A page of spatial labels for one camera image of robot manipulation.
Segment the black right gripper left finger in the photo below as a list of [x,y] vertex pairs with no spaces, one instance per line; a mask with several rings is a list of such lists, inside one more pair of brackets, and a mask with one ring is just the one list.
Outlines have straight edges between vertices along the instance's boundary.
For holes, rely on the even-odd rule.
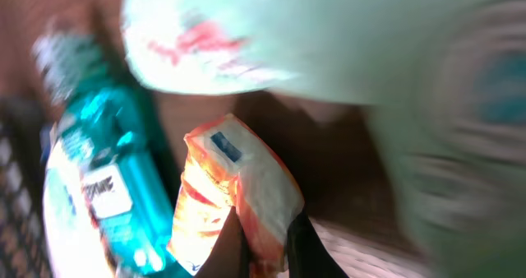
[[248,278],[250,251],[234,207],[195,278]]

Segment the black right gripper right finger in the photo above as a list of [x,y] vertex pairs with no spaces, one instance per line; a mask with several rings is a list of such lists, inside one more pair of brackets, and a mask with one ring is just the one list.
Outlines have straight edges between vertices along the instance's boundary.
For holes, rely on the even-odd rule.
[[289,226],[286,245],[290,278],[348,278],[325,249],[305,211]]

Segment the orange white snack packet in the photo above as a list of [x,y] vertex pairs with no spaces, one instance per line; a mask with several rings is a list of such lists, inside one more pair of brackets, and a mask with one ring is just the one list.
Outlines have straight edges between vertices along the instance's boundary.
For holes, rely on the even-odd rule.
[[250,275],[288,269],[288,227],[304,197],[283,161],[232,114],[185,135],[187,158],[168,252],[191,275],[210,256],[231,210],[252,253]]

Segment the teal mouthwash bottle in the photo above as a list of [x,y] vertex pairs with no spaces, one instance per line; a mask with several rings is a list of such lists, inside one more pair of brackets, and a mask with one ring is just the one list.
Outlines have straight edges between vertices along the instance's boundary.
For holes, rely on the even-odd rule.
[[33,54],[51,100],[64,107],[52,148],[61,141],[79,169],[115,277],[184,277],[167,249],[173,207],[154,161],[163,135],[144,92],[110,67],[92,36],[49,31]]

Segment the mint green snack packet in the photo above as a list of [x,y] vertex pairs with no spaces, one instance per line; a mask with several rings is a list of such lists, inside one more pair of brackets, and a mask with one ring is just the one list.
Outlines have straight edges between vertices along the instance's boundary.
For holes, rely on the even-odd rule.
[[164,93],[366,105],[407,236],[441,277],[525,274],[525,0],[122,0]]

